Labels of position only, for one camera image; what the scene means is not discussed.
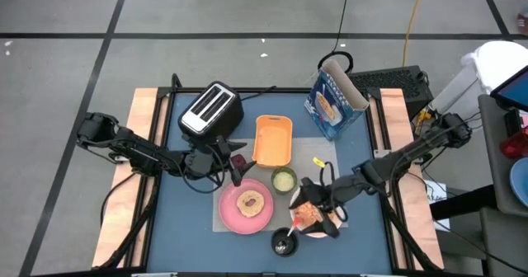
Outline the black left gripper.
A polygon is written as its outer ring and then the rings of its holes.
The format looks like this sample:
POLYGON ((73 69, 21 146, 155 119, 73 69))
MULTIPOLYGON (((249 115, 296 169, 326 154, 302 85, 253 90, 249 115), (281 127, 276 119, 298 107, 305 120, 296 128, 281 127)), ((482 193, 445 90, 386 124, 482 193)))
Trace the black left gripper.
POLYGON ((235 162, 232 165, 231 153, 246 147, 244 142, 231 142, 218 138, 212 144, 193 144, 185 157, 185 170, 194 177, 212 176, 220 172, 233 171, 233 184, 240 186, 244 175, 257 163, 235 162))

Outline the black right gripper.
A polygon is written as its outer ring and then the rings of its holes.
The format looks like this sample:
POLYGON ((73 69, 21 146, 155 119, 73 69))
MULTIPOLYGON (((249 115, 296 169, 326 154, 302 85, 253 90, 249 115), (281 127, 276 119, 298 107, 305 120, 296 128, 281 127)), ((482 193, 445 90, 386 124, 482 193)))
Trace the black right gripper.
POLYGON ((337 186, 315 184, 308 177, 301 179, 299 194, 295 198, 293 205, 300 206, 309 202, 316 207, 316 222, 307 227, 308 234, 319 232, 332 238, 340 236, 340 232, 333 222, 346 222, 347 212, 344 209, 344 204, 336 197, 337 190, 337 186))

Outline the white spoon with orange handle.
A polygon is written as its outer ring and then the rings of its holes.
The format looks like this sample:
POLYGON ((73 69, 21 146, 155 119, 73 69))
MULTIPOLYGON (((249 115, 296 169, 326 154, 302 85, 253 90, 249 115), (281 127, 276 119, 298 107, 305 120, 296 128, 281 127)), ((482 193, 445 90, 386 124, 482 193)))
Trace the white spoon with orange handle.
POLYGON ((294 234, 294 230, 297 228, 300 222, 301 222, 301 218, 294 217, 290 230, 286 233, 286 235, 281 240, 281 244, 282 244, 281 250, 282 250, 283 255, 292 255, 298 249, 299 241, 294 234))

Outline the round bread slice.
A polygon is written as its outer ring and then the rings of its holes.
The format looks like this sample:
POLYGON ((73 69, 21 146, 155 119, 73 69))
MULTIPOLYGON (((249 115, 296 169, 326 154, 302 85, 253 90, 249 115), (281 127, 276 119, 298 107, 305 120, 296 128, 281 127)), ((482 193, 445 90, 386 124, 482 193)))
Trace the round bread slice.
POLYGON ((244 191, 237 198, 237 207, 240 213, 246 218, 257 216, 264 208, 264 204, 264 196, 255 190, 244 191))

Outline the blue frosted flakes cereal box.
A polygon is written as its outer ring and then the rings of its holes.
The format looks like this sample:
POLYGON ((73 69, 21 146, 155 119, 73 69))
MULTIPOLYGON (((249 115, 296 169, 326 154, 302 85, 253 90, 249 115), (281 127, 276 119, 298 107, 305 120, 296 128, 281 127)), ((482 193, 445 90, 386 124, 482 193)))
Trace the blue frosted flakes cereal box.
POLYGON ((368 100, 333 59, 318 69, 304 103, 314 123, 329 141, 337 139, 369 106, 368 100))

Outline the corn flakes cereal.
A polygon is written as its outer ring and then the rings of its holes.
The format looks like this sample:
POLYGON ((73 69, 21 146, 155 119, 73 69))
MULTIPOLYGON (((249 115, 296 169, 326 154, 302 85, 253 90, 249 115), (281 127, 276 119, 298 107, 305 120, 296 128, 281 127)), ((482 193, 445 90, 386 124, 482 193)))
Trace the corn flakes cereal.
POLYGON ((305 229, 311 225, 314 225, 315 223, 322 221, 322 216, 319 213, 318 208, 309 202, 306 202, 294 209, 294 215, 299 219, 298 227, 300 229, 305 229))

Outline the white bowl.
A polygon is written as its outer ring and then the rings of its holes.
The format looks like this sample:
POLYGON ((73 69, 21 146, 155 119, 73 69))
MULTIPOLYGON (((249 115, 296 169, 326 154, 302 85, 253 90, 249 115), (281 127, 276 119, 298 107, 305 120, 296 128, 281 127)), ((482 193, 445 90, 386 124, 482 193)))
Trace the white bowl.
MULTIPOLYGON (((299 196, 299 193, 300 193, 300 187, 297 187, 296 190, 294 191, 293 195, 291 196, 291 199, 290 199, 290 203, 293 204, 295 199, 299 196)), ((340 216, 343 216, 344 213, 345 213, 345 209, 342 208, 342 207, 337 207, 337 213, 340 215, 340 216)), ((293 220, 295 220, 297 218, 297 213, 291 209, 290 210, 290 216, 293 220)), ((334 212, 331 212, 329 214, 329 218, 332 220, 332 222, 335 224, 335 226, 337 227, 337 229, 339 228, 346 228, 347 227, 347 224, 342 222, 336 215, 334 212)), ((300 217, 300 221, 297 223, 297 225, 295 226, 295 229, 298 231, 298 232, 303 232, 306 228, 308 227, 308 225, 305 225, 305 221, 302 217, 300 217)), ((314 238, 323 238, 323 237, 326 237, 327 234, 325 234, 324 232, 309 232, 309 233, 306 233, 306 236, 308 237, 314 237, 314 238)))

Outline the yellow plastic tray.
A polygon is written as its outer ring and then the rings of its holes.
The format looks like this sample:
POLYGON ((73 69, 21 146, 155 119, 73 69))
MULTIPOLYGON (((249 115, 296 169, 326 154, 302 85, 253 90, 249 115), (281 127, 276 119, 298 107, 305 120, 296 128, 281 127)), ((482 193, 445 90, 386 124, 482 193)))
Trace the yellow plastic tray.
POLYGON ((293 122, 281 115, 260 115, 252 159, 259 167, 283 167, 292 155, 293 122))

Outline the green cup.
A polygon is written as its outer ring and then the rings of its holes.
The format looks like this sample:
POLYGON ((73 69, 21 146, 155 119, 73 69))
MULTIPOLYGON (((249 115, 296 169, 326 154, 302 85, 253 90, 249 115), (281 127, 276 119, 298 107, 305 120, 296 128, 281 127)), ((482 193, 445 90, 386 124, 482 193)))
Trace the green cup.
POLYGON ((277 193, 287 194, 296 187, 297 176, 291 168, 279 167, 272 172, 271 183, 277 193))

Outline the black cup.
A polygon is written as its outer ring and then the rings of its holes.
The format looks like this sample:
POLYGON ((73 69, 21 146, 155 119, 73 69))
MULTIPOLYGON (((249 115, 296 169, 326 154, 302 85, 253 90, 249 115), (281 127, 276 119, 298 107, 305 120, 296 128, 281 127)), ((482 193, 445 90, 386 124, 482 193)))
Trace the black cup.
POLYGON ((281 257, 293 256, 299 248, 299 239, 289 228, 278 228, 271 236, 271 248, 281 257))

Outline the black and silver toaster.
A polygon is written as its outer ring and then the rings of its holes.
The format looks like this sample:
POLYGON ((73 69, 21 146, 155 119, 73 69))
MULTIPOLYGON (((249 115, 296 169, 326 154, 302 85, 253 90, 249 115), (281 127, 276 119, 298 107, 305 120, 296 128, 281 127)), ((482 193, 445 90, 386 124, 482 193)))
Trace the black and silver toaster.
POLYGON ((212 82, 178 118, 182 135, 195 146, 227 139, 244 117, 240 95, 220 81, 212 82))

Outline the pink plate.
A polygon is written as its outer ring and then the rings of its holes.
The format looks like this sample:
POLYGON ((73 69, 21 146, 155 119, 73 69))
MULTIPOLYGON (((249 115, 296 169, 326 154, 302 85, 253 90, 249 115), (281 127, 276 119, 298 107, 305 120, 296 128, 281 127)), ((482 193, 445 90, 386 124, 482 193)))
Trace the pink plate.
POLYGON ((224 188, 218 199, 219 217, 224 226, 238 234, 253 234, 261 231, 271 220, 274 202, 271 192, 260 181, 243 180, 240 186, 230 184, 224 188), (262 211, 253 218, 244 217, 238 207, 237 198, 247 190, 255 190, 264 196, 265 204, 262 211))

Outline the white paper sheet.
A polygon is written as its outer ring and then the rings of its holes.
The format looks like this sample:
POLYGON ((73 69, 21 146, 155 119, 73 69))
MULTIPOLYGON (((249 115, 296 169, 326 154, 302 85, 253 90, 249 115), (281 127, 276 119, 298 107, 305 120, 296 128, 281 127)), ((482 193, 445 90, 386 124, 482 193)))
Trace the white paper sheet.
MULTIPOLYGON (((427 200, 429 204, 434 204, 448 198, 445 184, 429 180, 424 180, 424 182, 426 183, 427 200)), ((448 232, 450 220, 442 219, 440 221, 435 221, 434 226, 437 231, 448 232)))

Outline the wooden side board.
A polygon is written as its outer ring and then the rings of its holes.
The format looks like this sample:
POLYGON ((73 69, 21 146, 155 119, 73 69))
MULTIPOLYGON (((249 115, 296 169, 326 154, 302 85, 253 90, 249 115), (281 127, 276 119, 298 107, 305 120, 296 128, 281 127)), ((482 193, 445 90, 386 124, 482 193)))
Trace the wooden side board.
MULTIPOLYGON (((160 145, 167 114, 167 93, 160 88, 138 88, 130 107, 126 126, 137 135, 160 145)), ((134 212, 141 211, 152 193, 153 178, 133 175, 127 162, 115 167, 112 185, 93 257, 94 266, 102 265, 125 239, 133 226, 134 212)))
MULTIPOLYGON (((395 151, 413 141, 403 92, 401 89, 381 89, 380 95, 390 146, 395 151)), ((443 269, 444 263, 427 199, 427 190, 418 165, 410 166, 409 173, 399 180, 398 190, 408 231, 430 260, 443 269)))

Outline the black vented computer case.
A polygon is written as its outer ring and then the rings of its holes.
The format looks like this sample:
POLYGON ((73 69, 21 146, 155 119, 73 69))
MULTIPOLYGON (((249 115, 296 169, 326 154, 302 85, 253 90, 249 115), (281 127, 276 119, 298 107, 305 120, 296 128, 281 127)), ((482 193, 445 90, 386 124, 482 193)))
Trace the black vented computer case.
POLYGON ((417 65, 349 73, 348 77, 360 92, 375 88, 401 89, 410 120, 433 100, 428 75, 417 65))

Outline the grey side table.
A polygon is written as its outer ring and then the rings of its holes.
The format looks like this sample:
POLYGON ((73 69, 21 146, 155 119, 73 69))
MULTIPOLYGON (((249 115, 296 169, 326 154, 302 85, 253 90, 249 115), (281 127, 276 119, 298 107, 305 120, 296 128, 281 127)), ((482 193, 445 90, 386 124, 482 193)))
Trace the grey side table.
POLYGON ((508 138, 507 110, 490 96, 478 97, 483 133, 493 179, 496 208, 480 210, 483 239, 492 277, 528 277, 528 207, 515 196, 510 184, 514 159, 505 157, 500 143, 508 138))

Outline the blue plate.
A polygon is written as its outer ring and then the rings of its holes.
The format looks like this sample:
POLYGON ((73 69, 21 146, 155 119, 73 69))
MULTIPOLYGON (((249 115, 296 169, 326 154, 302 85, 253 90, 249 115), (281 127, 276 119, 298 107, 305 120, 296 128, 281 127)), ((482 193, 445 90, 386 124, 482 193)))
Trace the blue plate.
POLYGON ((528 157, 523 157, 513 164, 509 181, 514 195, 528 208, 528 157))

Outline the red object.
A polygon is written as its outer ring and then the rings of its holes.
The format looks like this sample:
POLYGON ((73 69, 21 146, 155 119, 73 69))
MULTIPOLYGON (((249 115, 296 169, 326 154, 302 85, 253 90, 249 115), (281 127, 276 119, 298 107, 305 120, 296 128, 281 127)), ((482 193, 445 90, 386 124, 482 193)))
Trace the red object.
POLYGON ((528 157, 528 125, 503 141, 500 150, 510 159, 528 157))

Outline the dark tablet screen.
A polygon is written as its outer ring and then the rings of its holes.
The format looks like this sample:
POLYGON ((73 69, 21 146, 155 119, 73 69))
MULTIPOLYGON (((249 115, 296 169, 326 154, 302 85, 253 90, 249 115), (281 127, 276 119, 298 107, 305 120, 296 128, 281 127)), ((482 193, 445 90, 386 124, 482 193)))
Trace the dark tablet screen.
POLYGON ((495 88, 490 97, 500 106, 528 112, 528 65, 495 88))

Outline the white lined trash bin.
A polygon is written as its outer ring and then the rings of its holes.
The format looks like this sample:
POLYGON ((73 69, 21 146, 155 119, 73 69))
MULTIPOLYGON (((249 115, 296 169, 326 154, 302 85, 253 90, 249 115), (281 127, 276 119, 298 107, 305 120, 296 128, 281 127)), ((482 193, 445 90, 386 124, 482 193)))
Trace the white lined trash bin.
POLYGON ((495 40, 460 59, 461 69, 429 107, 464 119, 479 111, 478 97, 488 95, 528 65, 528 49, 516 42, 495 40))

